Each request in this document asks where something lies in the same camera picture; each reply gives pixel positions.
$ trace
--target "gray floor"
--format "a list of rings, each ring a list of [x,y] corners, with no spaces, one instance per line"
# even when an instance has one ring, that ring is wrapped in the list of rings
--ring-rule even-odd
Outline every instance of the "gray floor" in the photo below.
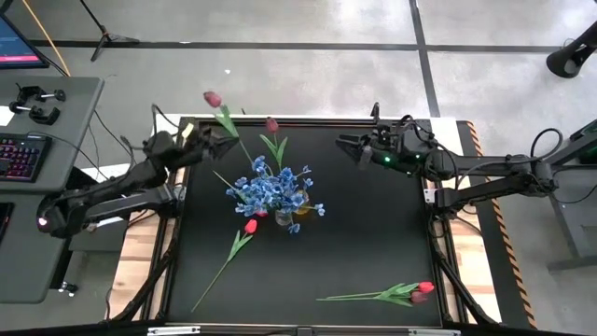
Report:
[[[95,27],[77,0],[31,0],[48,32],[60,40],[92,40]],[[409,0],[90,0],[115,33],[147,41],[415,44]],[[595,20],[592,0],[420,0],[427,44],[561,46]],[[43,38],[17,1],[7,15],[30,38]],[[42,49],[52,57],[50,49]],[[385,115],[429,117],[417,51],[264,49],[62,49],[74,76],[106,80],[98,111],[116,134],[133,143],[151,128],[149,106],[166,113],[205,113],[201,93],[222,93],[233,108],[254,114],[365,116],[375,101]],[[442,117],[473,121],[486,154],[528,153],[546,127],[569,135],[595,119],[597,61],[581,75],[553,76],[543,53],[429,52]],[[21,73],[55,76],[53,70]],[[95,120],[102,165],[126,162]],[[553,145],[549,139],[540,147]],[[93,155],[90,138],[83,150]],[[81,167],[90,165],[81,158]],[[510,238],[541,329],[594,334],[597,268],[549,273],[546,263],[569,252],[547,200],[500,201]],[[81,294],[51,294],[38,306],[0,306],[0,328],[93,322],[114,256],[93,255],[73,265]]]

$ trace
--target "monitor screen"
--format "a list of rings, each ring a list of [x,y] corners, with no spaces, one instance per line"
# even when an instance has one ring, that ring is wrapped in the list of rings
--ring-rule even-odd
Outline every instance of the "monitor screen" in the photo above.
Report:
[[[48,67],[41,53],[0,14],[0,70]]]

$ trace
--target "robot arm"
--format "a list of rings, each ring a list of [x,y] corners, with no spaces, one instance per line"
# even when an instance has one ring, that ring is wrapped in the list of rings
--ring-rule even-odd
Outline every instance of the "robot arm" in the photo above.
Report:
[[[456,155],[443,147],[431,132],[419,127],[411,116],[396,124],[379,120],[377,104],[371,116],[376,126],[370,134],[343,134],[336,140],[360,169],[366,169],[373,162],[433,182],[461,175],[503,177],[466,189],[432,190],[428,202],[436,215],[454,217],[468,203],[516,193],[545,197],[558,187],[550,164],[537,158]]]
[[[168,172],[204,160],[220,159],[238,143],[236,137],[219,137],[209,127],[190,132],[179,147],[167,132],[159,132],[144,142],[147,158],[125,175],[81,189],[65,190],[46,199],[37,211],[37,227],[58,238],[69,238],[92,222],[109,217],[125,217],[142,209],[172,216],[178,198],[165,185]]]

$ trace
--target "rgb keyboard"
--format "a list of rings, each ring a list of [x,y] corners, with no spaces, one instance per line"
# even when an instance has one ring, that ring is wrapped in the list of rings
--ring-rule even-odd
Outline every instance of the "rgb keyboard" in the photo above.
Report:
[[[0,181],[35,182],[52,139],[0,133]]]

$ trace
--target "floor tile line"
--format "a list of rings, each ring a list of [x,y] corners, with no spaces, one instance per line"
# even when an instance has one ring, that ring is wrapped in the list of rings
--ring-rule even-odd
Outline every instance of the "floor tile line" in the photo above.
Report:
[[[36,47],[50,47],[48,41],[32,39]],[[95,48],[97,41],[56,40],[56,47]],[[111,49],[288,49],[288,50],[388,50],[434,52],[478,52],[478,53],[551,53],[558,46],[483,46],[483,45],[419,45],[392,43],[278,43],[278,42],[141,42],[134,45],[115,42]]]
[[[427,97],[427,104],[429,105],[429,115],[432,118],[437,118],[440,117],[439,105],[437,103],[436,88],[433,85],[433,76],[431,75],[429,55],[427,54],[427,49],[425,46],[425,36],[423,33],[423,25],[421,23],[421,13],[419,13],[417,0],[409,0],[409,4],[414,34],[417,39],[417,46],[419,47],[419,60],[421,61],[421,72],[423,74],[425,96]]]

